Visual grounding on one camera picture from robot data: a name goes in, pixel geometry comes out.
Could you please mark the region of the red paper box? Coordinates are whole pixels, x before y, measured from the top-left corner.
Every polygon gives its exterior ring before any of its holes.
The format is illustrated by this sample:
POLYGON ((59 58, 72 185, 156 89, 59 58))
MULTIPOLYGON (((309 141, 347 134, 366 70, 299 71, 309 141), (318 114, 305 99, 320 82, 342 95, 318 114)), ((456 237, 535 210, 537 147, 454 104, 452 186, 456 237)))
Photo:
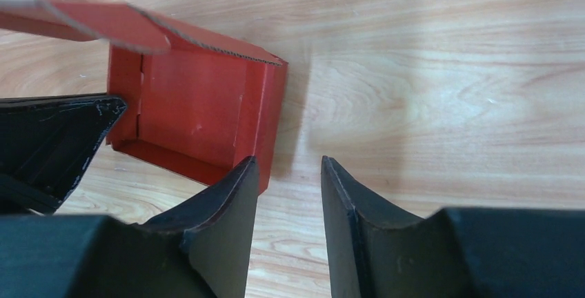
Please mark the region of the red paper box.
POLYGON ((255 156, 267 189, 288 64, 254 44, 128 3, 1 0, 1 27, 110 44, 108 86, 127 110, 118 152, 212 185, 255 156))

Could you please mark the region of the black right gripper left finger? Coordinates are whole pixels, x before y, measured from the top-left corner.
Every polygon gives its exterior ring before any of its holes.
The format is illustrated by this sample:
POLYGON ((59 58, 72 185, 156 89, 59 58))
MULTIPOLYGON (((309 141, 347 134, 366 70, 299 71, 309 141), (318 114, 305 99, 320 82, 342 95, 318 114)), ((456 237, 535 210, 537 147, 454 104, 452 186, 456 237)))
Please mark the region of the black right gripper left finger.
POLYGON ((108 215, 1 218, 2 297, 243 297, 259 166, 142 224, 108 215))

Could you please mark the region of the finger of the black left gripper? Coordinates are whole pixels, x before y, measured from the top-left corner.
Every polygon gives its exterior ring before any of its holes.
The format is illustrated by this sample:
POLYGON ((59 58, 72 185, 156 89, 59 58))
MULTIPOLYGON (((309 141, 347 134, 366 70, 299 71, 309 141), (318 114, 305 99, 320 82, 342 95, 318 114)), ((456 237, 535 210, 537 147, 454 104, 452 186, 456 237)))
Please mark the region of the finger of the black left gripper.
POLYGON ((63 203, 126 108, 116 95, 3 98, 1 174, 63 203))
POLYGON ((42 214, 53 214, 62 201, 9 175, 1 174, 1 200, 42 214))

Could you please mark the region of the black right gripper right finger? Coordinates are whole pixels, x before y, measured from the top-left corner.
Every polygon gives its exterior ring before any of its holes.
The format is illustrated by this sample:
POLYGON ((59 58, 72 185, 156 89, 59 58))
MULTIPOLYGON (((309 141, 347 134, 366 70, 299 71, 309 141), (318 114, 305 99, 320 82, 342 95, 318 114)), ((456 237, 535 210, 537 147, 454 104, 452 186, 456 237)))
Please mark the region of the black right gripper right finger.
POLYGON ((321 160, 334 297, 583 297, 584 211, 447 207, 423 218, 321 160))

